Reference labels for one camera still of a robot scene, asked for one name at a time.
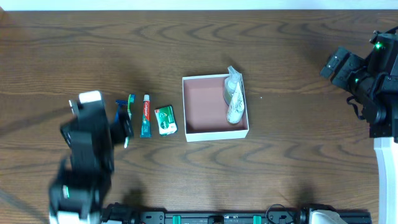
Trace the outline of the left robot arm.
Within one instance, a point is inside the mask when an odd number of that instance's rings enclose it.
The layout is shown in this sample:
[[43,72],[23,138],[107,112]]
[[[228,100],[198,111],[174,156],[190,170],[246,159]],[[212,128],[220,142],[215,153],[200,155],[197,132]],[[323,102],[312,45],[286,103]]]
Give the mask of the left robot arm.
[[74,118],[60,126],[71,154],[60,161],[49,186],[49,220],[102,223],[103,201],[114,172],[114,147],[133,135],[131,117],[118,108],[109,122],[101,100],[73,102],[72,111]]

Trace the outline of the clear pump sanitizer bottle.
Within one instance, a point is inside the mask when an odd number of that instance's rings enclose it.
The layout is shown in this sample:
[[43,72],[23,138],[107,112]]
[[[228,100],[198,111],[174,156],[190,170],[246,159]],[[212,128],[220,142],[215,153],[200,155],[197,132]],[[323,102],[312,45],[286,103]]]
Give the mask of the clear pump sanitizer bottle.
[[232,66],[228,67],[228,72],[229,75],[228,77],[224,80],[224,100],[227,105],[230,104],[233,93],[235,92],[235,89],[237,85],[241,85],[242,82],[242,74],[239,73],[237,70],[235,70]]

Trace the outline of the Colgate toothpaste tube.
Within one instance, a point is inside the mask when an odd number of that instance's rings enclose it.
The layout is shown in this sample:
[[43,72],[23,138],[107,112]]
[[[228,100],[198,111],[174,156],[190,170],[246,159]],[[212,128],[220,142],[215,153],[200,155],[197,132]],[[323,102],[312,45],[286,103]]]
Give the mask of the Colgate toothpaste tube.
[[143,100],[143,112],[142,112],[142,124],[141,124],[141,138],[150,138],[150,96],[144,95]]

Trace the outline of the blue disposable razor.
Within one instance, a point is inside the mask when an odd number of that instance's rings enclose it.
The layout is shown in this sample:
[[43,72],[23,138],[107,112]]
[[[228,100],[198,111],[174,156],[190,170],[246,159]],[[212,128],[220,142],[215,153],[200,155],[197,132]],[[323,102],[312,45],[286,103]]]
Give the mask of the blue disposable razor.
[[126,100],[116,100],[115,103],[117,104],[116,114],[114,117],[114,122],[119,120],[120,113],[127,113],[127,101]]

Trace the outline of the white lotion tube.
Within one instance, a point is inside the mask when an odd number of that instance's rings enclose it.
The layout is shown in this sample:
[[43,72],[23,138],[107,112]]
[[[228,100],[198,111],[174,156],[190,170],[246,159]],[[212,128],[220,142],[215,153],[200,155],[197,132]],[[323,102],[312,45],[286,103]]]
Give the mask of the white lotion tube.
[[237,84],[229,103],[226,119],[231,124],[238,124],[244,113],[245,104],[240,84]]

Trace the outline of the green white toothbrush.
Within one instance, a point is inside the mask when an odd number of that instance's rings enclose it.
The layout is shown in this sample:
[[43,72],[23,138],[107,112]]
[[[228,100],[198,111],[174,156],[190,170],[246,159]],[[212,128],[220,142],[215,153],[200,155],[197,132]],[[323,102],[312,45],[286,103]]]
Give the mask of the green white toothbrush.
[[127,99],[127,113],[129,115],[129,119],[130,119],[130,133],[128,134],[128,136],[125,138],[125,143],[124,143],[124,148],[127,149],[127,147],[129,146],[129,142],[130,139],[134,137],[134,131],[133,131],[133,127],[132,127],[132,107],[133,104],[135,102],[135,94],[130,94],[128,96]]

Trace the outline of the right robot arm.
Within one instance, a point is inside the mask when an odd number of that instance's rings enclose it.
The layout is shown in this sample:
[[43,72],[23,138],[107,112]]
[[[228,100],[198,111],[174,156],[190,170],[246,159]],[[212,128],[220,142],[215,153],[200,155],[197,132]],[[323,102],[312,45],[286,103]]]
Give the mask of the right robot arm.
[[379,222],[397,223],[397,28],[374,31],[361,58],[339,47],[320,76],[350,93],[347,104],[369,124],[379,172]]

